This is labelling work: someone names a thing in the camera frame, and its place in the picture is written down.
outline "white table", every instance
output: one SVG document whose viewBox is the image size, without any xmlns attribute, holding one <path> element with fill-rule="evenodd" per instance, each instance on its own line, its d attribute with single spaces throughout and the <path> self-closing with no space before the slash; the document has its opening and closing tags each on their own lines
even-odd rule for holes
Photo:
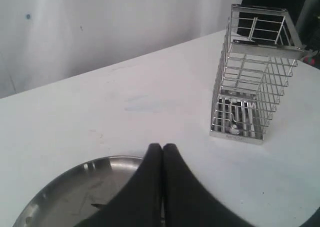
<svg viewBox="0 0 320 227">
<path fill-rule="evenodd" d="M 320 71 L 299 63 L 261 146 L 209 136 L 224 31 L 0 99 L 1 226 L 80 163 L 176 143 L 203 185 L 262 226 L 320 206 Z"/>
</svg>

